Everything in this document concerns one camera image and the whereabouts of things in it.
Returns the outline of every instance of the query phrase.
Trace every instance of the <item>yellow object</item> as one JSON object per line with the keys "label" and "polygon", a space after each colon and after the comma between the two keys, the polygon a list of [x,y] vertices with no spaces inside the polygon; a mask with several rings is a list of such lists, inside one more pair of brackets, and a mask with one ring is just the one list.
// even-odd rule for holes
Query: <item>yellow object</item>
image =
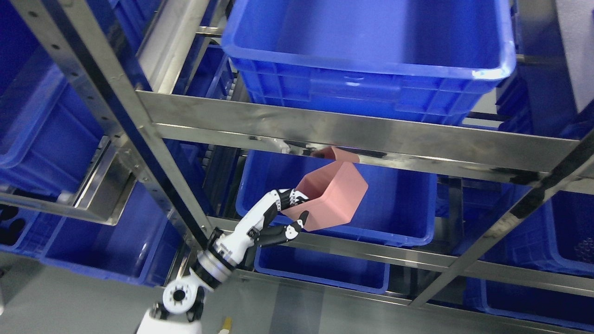
{"label": "yellow object", "polygon": [[219,334],[229,334],[231,331],[231,324],[233,320],[230,317],[225,318],[225,322],[223,323],[223,328],[219,331]]}
{"label": "yellow object", "polygon": [[231,330],[231,324],[233,320],[230,317],[225,318],[225,323],[223,324],[223,329]]}

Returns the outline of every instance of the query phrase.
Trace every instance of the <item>blue plastic crate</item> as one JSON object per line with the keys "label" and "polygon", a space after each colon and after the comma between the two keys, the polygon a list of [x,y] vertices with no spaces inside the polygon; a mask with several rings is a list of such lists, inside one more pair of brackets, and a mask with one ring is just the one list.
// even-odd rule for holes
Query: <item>blue plastic crate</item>
{"label": "blue plastic crate", "polygon": [[594,332],[594,298],[466,279],[464,305],[497,316]]}
{"label": "blue plastic crate", "polygon": [[233,79],[229,57],[219,45],[210,45],[204,53],[186,95],[226,99]]}
{"label": "blue plastic crate", "polygon": [[222,46],[255,103],[438,124],[516,64],[507,0],[237,0]]}
{"label": "blue plastic crate", "polygon": [[[504,201],[510,207],[528,190],[506,185]],[[513,229],[483,259],[549,272],[594,277],[594,196],[561,191]],[[464,252],[486,230],[489,220],[466,221],[465,240],[455,254]]]}
{"label": "blue plastic crate", "polygon": [[134,52],[142,44],[144,31],[161,0],[109,0],[128,43]]}
{"label": "blue plastic crate", "polygon": [[390,279],[387,263],[285,246],[259,248],[254,267],[269,275],[372,294],[384,293]]}
{"label": "blue plastic crate", "polygon": [[0,182],[58,195],[75,192],[103,130],[38,48],[0,99]]}
{"label": "blue plastic crate", "polygon": [[[250,151],[239,185],[236,209],[245,215],[268,191],[294,188],[301,178],[330,160]],[[425,245],[433,239],[437,176],[393,168],[356,165],[369,185],[352,221],[316,231],[334,237],[392,246]],[[291,220],[278,215],[276,223]]]}
{"label": "blue plastic crate", "polygon": [[115,226],[63,218],[41,262],[94,278],[156,286],[164,284],[181,242],[161,208],[137,184]]}
{"label": "blue plastic crate", "polygon": [[0,96],[39,47],[35,35],[12,7],[0,0]]}
{"label": "blue plastic crate", "polygon": [[[9,210],[12,210],[11,217],[6,219],[2,213]],[[39,257],[60,220],[59,216],[7,206],[0,207],[0,218],[3,218],[0,220],[0,251],[30,257]],[[13,234],[14,239],[9,237],[11,225],[22,226]]]}

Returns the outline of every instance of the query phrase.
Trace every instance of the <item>metal shelving rack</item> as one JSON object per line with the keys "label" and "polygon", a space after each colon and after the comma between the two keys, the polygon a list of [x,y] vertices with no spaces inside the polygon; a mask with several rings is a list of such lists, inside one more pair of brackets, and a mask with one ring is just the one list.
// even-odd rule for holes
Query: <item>metal shelving rack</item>
{"label": "metal shelving rack", "polygon": [[[172,95],[195,34],[205,37],[221,34],[222,30],[217,27],[199,25],[207,1],[163,1],[136,56],[130,51],[115,16],[110,14],[107,1],[94,1],[91,7],[85,1],[11,1],[105,129],[107,137],[103,143],[109,148],[105,148],[107,153],[102,156],[108,159],[98,159],[96,166],[102,167],[90,170],[81,189],[88,192],[90,184],[118,186],[105,187],[110,196],[92,188],[94,192],[87,200],[73,200],[84,197],[78,194],[63,203],[15,196],[4,191],[0,194],[0,202],[114,224],[116,219],[113,217],[117,217],[127,200],[130,175],[133,175],[133,179],[143,182],[151,190],[170,220],[186,235],[187,247],[204,247],[206,236],[215,227],[231,231],[235,221],[204,213],[164,139],[293,155],[309,155],[328,145],[343,146],[357,149],[362,163],[450,175],[454,177],[451,180],[458,180],[450,182],[453,190],[461,189],[459,178],[526,184],[532,189],[460,257],[314,234],[303,234],[287,244],[288,247],[439,273],[414,299],[389,292],[374,295],[320,287],[246,270],[238,270],[237,275],[301,288],[323,288],[329,293],[480,322],[504,323],[509,328],[522,328],[525,332],[581,333],[427,302],[458,276],[594,297],[594,279],[478,260],[557,191],[594,194],[594,131],[577,141],[255,105],[242,102],[247,101],[247,94],[241,78],[231,101]],[[215,17],[224,15],[229,0],[214,1],[217,1],[218,13]],[[551,4],[554,7],[553,1],[539,3],[544,7]],[[109,24],[100,25],[95,19],[96,13],[108,17]],[[208,45],[207,39],[203,42],[205,45]],[[519,57],[519,60],[527,59],[526,56]],[[106,197],[118,198],[118,201],[101,203]],[[97,207],[101,208],[100,212],[93,211]],[[180,250],[172,265],[173,276],[183,272],[188,263],[186,253]]]}

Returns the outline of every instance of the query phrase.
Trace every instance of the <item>pink container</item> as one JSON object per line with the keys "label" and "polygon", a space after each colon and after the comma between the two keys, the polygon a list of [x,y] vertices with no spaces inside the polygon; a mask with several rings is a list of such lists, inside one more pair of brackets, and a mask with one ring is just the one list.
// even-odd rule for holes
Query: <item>pink container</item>
{"label": "pink container", "polygon": [[353,219],[367,188],[352,162],[335,161],[306,174],[297,185],[310,201],[282,213],[297,220],[303,211],[309,211],[307,231],[346,224]]}

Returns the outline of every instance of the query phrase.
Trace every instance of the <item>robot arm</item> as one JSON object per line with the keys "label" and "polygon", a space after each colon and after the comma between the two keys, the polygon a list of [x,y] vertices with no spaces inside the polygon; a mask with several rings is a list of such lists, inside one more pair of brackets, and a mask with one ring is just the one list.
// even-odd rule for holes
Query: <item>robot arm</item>
{"label": "robot arm", "polygon": [[[137,334],[175,333],[201,334],[200,317],[206,292],[214,291],[227,280],[253,245],[267,246],[288,242],[297,237],[305,225],[309,212],[286,226],[269,226],[284,209],[304,203],[308,197],[295,189],[273,190],[239,221],[235,230],[224,235],[215,229],[207,248],[198,254],[189,275],[167,284],[163,303],[148,310]],[[168,320],[171,314],[186,314],[187,322]]]}

